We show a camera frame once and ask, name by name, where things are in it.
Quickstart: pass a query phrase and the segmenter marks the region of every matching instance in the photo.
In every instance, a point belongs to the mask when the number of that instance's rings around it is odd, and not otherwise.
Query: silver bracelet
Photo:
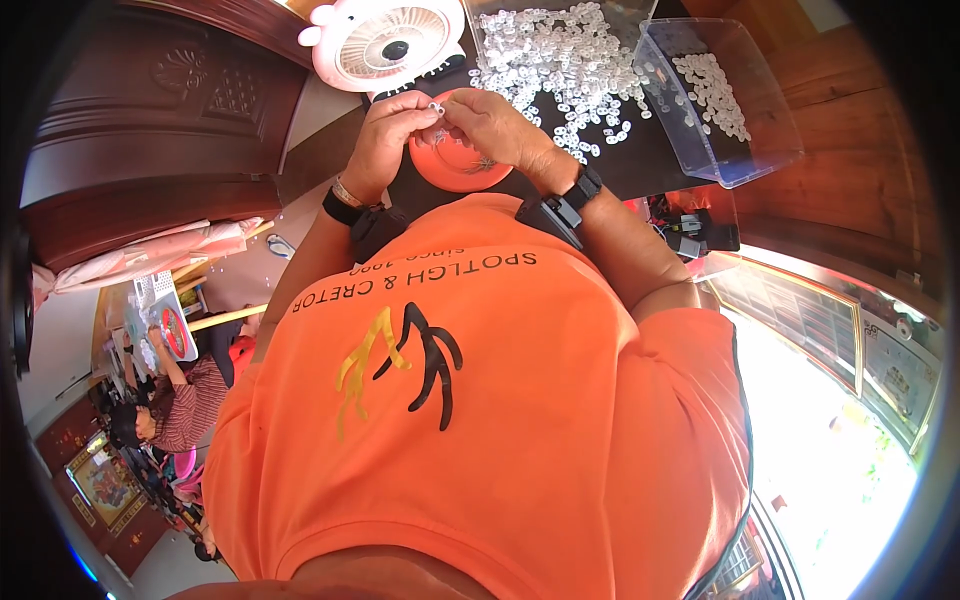
[[[353,206],[354,208],[364,208],[366,205],[360,202],[356,196],[349,193],[342,183],[340,183],[340,176],[337,176],[337,179],[333,181],[333,195],[336,196],[340,202],[346,204],[347,206]]]

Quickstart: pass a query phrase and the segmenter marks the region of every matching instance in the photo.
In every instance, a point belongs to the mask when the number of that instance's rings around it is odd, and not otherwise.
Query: orange t-shirt
[[[634,323],[564,242],[474,194],[318,281],[224,401],[204,501],[241,580],[368,544],[499,598],[681,598],[749,500],[732,324]]]

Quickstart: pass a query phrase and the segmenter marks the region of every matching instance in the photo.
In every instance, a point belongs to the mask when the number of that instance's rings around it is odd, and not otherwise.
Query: black antler logo
[[[437,375],[439,375],[441,392],[444,398],[444,409],[440,416],[440,430],[445,431],[447,426],[450,425],[450,417],[453,414],[453,390],[450,382],[450,367],[446,364],[446,357],[440,351],[440,346],[437,345],[436,340],[446,344],[446,347],[450,350],[450,356],[453,357],[453,368],[457,371],[464,366],[464,356],[449,331],[442,327],[431,327],[426,317],[413,302],[408,302],[403,309],[403,332],[400,335],[400,341],[396,344],[397,350],[402,349],[403,345],[407,343],[411,324],[417,327],[420,340],[423,342],[423,387],[420,389],[420,395],[410,403],[407,410],[413,413],[423,406],[427,397],[430,396],[430,391],[433,390]],[[373,380],[387,372],[393,361],[393,356],[388,356],[380,369],[373,374]]]

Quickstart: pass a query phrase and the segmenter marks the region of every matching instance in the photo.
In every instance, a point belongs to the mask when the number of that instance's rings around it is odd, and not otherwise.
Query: orange bowl
[[[453,92],[451,89],[440,94],[434,98],[434,102],[443,102]],[[413,137],[410,138],[409,146],[410,159],[423,178],[448,192],[485,190],[501,182],[514,169],[509,165],[490,161],[447,133],[435,146],[418,147]]]

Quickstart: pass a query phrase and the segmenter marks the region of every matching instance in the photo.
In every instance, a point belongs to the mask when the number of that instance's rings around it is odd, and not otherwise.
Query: orange plate
[[[434,102],[440,103],[450,97],[454,90],[446,91]],[[449,135],[436,146],[417,146],[413,137],[410,138],[410,159],[414,166],[423,175],[423,178],[440,189],[448,192],[479,192],[496,185],[507,177],[514,167],[495,163],[488,171],[478,170],[471,173],[480,164],[483,155],[458,143]]]
[[[183,358],[186,356],[186,339],[183,338],[185,329],[183,327],[183,321],[180,320],[180,316],[169,308],[164,308],[163,313],[160,315],[160,318],[163,320],[163,326],[167,329],[167,344],[170,346],[170,350],[177,355],[178,358]],[[183,341],[183,351],[177,346],[177,336],[174,335],[172,328],[167,327],[168,324],[172,324],[177,332],[180,334],[180,339]]]

